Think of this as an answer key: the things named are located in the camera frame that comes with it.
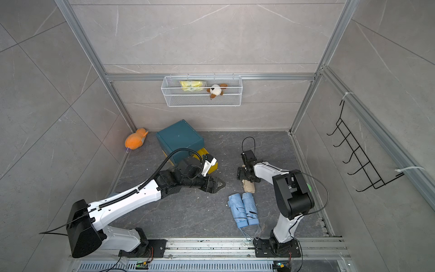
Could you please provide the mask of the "beige umbrella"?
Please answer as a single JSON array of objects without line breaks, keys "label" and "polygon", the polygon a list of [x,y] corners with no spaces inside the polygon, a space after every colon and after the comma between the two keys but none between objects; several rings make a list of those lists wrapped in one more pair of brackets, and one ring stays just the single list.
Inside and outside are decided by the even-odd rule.
[{"label": "beige umbrella", "polygon": [[254,194],[256,192],[255,184],[253,182],[251,182],[250,180],[248,180],[247,169],[246,168],[245,168],[245,174],[244,175],[245,175],[245,179],[242,180],[244,191],[246,193],[252,193],[252,194]]}]

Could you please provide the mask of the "teal drawer cabinet yellow base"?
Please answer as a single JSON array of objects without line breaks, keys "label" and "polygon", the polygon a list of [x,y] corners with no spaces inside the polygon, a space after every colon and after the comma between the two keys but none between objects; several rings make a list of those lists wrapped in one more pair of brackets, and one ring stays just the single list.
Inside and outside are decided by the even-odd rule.
[{"label": "teal drawer cabinet yellow base", "polygon": [[[185,120],[181,120],[156,134],[156,138],[166,156],[179,148],[194,150],[200,156],[208,155],[205,140]],[[190,176],[201,166],[199,157],[189,151],[179,151],[171,156],[170,161],[180,171],[187,170]]]}]

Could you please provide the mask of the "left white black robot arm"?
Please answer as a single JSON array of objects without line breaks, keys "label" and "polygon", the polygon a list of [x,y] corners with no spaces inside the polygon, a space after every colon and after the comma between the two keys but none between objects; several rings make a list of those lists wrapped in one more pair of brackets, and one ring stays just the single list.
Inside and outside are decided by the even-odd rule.
[{"label": "left white black robot arm", "polygon": [[183,187],[217,193],[226,184],[208,173],[216,163],[217,160],[210,154],[200,155],[189,148],[178,148],[136,187],[90,204],[84,199],[77,201],[63,225],[72,257],[86,257],[97,250],[117,250],[120,256],[125,257],[152,254],[144,230],[127,230],[110,224],[141,206],[178,193]]}]

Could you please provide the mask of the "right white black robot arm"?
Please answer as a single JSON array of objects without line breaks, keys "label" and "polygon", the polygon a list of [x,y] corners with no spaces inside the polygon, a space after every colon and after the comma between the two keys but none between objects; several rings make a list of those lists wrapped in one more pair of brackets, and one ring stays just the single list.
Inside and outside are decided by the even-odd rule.
[{"label": "right white black robot arm", "polygon": [[312,189],[305,181],[306,177],[316,180],[314,176],[300,170],[282,170],[267,162],[259,162],[253,166],[245,163],[238,168],[239,180],[265,180],[274,186],[275,199],[280,211],[278,222],[270,237],[253,241],[257,258],[302,257],[302,248],[295,238],[295,231],[305,216],[319,213],[327,206],[324,204],[320,209],[311,211],[315,201]]}]

